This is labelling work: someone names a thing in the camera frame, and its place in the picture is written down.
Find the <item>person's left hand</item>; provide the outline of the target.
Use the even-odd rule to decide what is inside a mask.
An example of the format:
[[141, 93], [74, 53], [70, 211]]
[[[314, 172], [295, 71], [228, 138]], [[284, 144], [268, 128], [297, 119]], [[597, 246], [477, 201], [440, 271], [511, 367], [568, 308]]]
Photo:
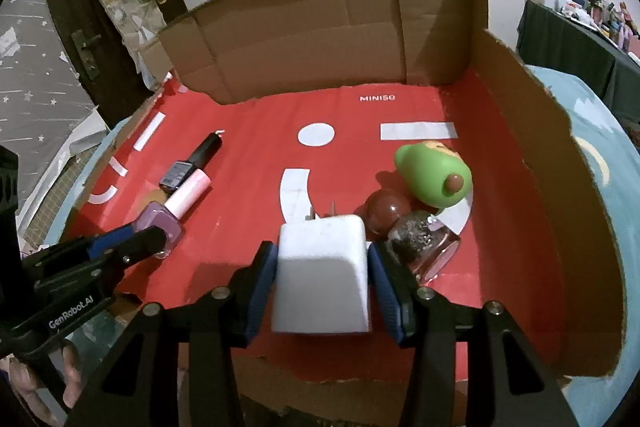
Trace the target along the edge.
[[[63, 402], [66, 407], [72, 409], [82, 392], [79, 353], [70, 340], [65, 340], [62, 343], [60, 353], [65, 374]], [[21, 398], [24, 406], [35, 414], [35, 418], [43, 421], [47, 426], [62, 426], [64, 424], [60, 415], [52, 412], [38, 395], [38, 390], [43, 388], [43, 384], [28, 365], [18, 361], [14, 355], [8, 355], [1, 360], [1, 370], [8, 375], [13, 392]]]

